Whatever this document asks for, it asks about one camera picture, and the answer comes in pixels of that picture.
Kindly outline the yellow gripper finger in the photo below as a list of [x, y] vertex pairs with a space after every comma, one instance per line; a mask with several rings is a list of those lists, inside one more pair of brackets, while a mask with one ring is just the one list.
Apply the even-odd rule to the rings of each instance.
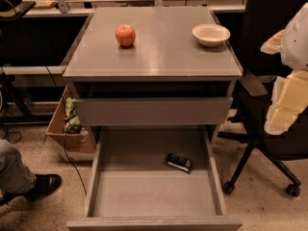
[[270, 135], [287, 132], [308, 107], [308, 71], [293, 70], [286, 78], [277, 77], [264, 125]]
[[264, 42], [261, 46], [261, 51], [266, 54], [277, 54], [282, 50], [281, 43], [285, 31], [281, 30]]

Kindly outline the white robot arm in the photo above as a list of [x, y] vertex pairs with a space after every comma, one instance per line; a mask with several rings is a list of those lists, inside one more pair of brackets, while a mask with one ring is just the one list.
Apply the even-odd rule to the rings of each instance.
[[292, 69], [287, 77], [276, 78], [264, 125], [268, 134], [281, 135], [308, 107], [308, 3], [284, 30], [263, 43], [261, 51], [279, 53], [282, 64]]

